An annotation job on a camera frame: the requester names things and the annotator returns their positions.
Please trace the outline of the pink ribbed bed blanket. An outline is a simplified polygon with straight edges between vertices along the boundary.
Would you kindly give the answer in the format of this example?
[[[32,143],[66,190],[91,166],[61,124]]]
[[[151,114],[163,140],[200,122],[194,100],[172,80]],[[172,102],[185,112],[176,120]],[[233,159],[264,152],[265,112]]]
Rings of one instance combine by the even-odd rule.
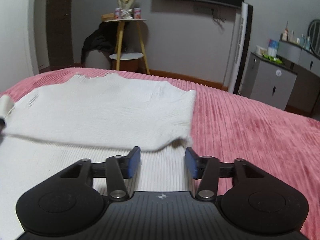
[[[319,239],[319,122],[316,120],[193,82],[92,68],[67,68],[29,77],[5,91],[2,99],[12,107],[35,88],[65,83],[75,75],[92,78],[112,73],[126,79],[167,81],[179,89],[194,90],[196,99],[188,146],[199,155],[211,155],[223,162],[246,159],[298,189],[310,205],[302,232],[310,239]],[[19,197],[1,193],[1,239],[16,239],[23,233],[15,211]]]

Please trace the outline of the green item on cabinet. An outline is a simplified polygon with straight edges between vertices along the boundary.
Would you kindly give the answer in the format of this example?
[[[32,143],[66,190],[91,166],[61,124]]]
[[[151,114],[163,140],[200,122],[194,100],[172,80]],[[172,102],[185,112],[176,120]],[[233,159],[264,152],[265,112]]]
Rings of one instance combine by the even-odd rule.
[[[277,58],[277,57],[273,57],[271,55],[267,55],[267,54],[262,54],[263,58],[270,61],[270,62],[273,62],[275,64],[283,64],[283,62]]]

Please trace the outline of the left pink can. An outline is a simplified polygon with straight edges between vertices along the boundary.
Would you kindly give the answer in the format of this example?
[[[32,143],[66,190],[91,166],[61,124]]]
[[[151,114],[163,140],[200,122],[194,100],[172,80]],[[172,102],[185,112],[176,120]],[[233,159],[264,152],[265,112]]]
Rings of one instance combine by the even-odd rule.
[[[122,19],[122,10],[120,8],[116,8],[115,12],[114,12],[114,19],[118,20],[118,19]]]

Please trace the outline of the white knit sweater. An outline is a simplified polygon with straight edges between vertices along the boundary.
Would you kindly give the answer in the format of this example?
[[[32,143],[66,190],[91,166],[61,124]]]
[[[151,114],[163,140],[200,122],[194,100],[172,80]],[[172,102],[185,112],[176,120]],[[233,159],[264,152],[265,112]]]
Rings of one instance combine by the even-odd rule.
[[[79,159],[142,151],[130,190],[184,191],[196,92],[116,73],[35,88],[13,104],[1,142],[1,193],[19,197]]]

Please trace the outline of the blue white tissue pack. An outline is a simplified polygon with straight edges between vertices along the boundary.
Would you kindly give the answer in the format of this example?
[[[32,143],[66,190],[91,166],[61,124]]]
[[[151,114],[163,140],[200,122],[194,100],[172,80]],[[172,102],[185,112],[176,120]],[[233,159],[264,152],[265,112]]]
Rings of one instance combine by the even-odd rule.
[[[276,57],[278,52],[279,42],[269,39],[267,54],[268,56]]]

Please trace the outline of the white round laundry bin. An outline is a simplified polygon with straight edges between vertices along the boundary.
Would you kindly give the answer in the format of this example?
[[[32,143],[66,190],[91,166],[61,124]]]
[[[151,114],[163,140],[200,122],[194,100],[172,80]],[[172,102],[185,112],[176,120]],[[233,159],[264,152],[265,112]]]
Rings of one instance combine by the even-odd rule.
[[[101,50],[89,51],[85,59],[86,68],[111,69],[112,62],[109,53]]]

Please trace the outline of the right pink can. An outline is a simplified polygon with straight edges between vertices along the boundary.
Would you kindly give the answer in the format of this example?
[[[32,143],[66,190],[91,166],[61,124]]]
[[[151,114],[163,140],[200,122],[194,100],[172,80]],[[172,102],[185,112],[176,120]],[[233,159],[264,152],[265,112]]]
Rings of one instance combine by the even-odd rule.
[[[141,19],[141,8],[134,8],[133,10],[134,19]]]

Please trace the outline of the round yellow-legged side table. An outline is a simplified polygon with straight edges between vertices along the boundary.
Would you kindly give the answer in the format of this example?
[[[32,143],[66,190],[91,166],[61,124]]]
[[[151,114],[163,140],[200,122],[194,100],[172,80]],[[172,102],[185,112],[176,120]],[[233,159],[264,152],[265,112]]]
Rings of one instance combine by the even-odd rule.
[[[107,27],[111,27],[111,24],[117,24],[116,45],[114,52],[109,55],[113,70],[136,72],[142,69],[144,74],[150,75],[144,38],[140,27],[140,24],[145,24],[145,21],[146,19],[140,18],[103,18],[102,22],[108,24]]]

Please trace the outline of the small wooden box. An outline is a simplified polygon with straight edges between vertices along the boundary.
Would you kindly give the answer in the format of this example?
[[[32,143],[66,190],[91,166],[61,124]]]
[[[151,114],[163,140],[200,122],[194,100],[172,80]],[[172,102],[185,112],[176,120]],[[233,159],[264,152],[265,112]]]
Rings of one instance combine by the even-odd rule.
[[[114,13],[103,14],[101,16],[101,21],[102,22],[111,21],[111,20],[114,20],[114,19],[115,19]]]

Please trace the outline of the black clothes pile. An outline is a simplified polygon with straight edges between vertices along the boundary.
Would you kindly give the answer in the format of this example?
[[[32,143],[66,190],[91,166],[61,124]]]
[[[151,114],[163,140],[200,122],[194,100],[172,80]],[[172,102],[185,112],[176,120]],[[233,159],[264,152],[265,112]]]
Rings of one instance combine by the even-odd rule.
[[[86,62],[87,54],[92,50],[113,53],[117,42],[118,22],[102,22],[99,28],[89,35],[81,49],[81,64]]]

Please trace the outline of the dark wooden door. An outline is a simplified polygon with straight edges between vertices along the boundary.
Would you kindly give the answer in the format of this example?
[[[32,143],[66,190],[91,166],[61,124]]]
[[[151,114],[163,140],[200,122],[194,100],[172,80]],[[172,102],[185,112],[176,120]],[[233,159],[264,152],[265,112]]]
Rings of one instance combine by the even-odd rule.
[[[71,28],[72,0],[47,0],[46,38],[49,69],[58,70],[73,65]]]

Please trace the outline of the white tower fan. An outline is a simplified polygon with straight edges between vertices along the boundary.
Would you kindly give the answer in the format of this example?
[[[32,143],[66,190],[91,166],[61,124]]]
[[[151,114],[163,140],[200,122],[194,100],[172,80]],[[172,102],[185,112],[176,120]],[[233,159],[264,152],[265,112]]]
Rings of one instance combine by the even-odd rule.
[[[242,2],[239,35],[235,51],[234,65],[228,86],[228,92],[231,94],[238,94],[241,85],[251,37],[252,18],[253,6]]]

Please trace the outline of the grey drawer cabinet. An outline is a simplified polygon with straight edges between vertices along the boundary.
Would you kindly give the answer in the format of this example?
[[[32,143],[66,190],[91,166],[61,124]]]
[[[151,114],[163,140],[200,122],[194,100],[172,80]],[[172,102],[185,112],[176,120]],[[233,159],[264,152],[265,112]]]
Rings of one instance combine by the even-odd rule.
[[[284,110],[296,78],[296,73],[251,53],[240,93],[249,99]]]

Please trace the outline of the pink can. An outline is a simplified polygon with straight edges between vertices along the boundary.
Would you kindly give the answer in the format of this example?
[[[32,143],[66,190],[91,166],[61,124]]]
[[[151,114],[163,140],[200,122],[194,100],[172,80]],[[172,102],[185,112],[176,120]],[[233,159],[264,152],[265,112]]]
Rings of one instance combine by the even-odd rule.
[[[141,19],[141,8],[134,8],[133,10],[134,19]]]
[[[114,12],[114,19],[118,20],[118,19],[122,19],[122,10],[120,8],[116,8],[115,12]]]

